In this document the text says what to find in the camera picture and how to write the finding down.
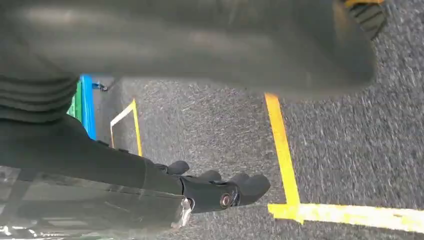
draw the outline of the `yellow floor marking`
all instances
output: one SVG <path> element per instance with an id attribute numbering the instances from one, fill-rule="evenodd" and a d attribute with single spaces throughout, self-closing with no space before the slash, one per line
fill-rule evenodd
<path id="1" fill-rule="evenodd" d="M 137 105 L 136 100 L 133 99 L 132 102 L 120 113 L 118 114 L 112 121 L 110 121 L 110 137 L 112 141 L 112 148 L 115 148 L 114 143 L 114 132 L 113 132 L 113 126 L 117 124 L 120 120 L 122 120 L 125 116 L 127 116 L 129 113 L 133 113 L 134 117 L 134 125 L 135 125 L 135 135 L 137 138 L 137 150 L 138 155 L 141 157 L 143 155 L 142 152 L 142 141 L 140 139 L 140 127 L 139 127 L 139 118 L 137 117 Z"/>
<path id="2" fill-rule="evenodd" d="M 268 108 L 269 120 L 271 122 L 272 134 L 274 136 L 285 198 L 287 200 L 287 205 L 291 206 L 289 211 L 290 219 L 302 224 L 303 219 L 300 218 L 297 213 L 297 207 L 300 205 L 301 201 L 299 198 L 298 185 L 296 184 L 292 157 L 290 156 L 289 142 L 287 141 L 283 115 L 280 109 L 280 101 L 277 96 L 270 93 L 265 94 L 265 101 Z"/>
<path id="3" fill-rule="evenodd" d="M 291 219 L 291 206 L 269 204 L 268 211 L 276 219 Z M 368 227 L 424 233 L 424 211 L 414 209 L 300 204 L 297 213 L 306 221 L 362 225 Z"/>
<path id="4" fill-rule="evenodd" d="M 287 204 L 268 204 L 276 219 L 319 221 L 424 233 L 424 210 L 300 203 L 278 98 L 265 94 Z"/>
<path id="5" fill-rule="evenodd" d="M 344 5 L 346 7 L 352 7 L 355 4 L 381 4 L 385 0 L 347 0 Z"/>

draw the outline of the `gray carpet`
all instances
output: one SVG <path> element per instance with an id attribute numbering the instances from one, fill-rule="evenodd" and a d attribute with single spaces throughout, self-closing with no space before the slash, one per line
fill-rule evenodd
<path id="1" fill-rule="evenodd" d="M 424 209 L 424 1 L 389 0 L 388 26 L 375 41 L 376 83 L 322 101 L 282 99 L 302 203 Z M 225 178 L 264 173 L 272 188 L 256 205 L 192 217 L 159 240 L 414 240 L 422 234 L 335 223 L 274 220 L 284 203 L 281 175 L 261 93 L 196 83 L 125 78 L 96 93 L 97 133 L 135 98 L 144 156 L 190 163 Z M 129 115 L 116 143 L 137 153 Z"/>

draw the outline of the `blue post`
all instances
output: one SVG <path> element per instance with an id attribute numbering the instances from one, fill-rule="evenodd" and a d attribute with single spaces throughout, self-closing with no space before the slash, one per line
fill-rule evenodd
<path id="1" fill-rule="evenodd" d="M 81 75 L 81 95 L 82 95 L 82 125 L 88 136 L 96 140 L 96 119 L 93 100 L 93 79 L 90 75 Z"/>

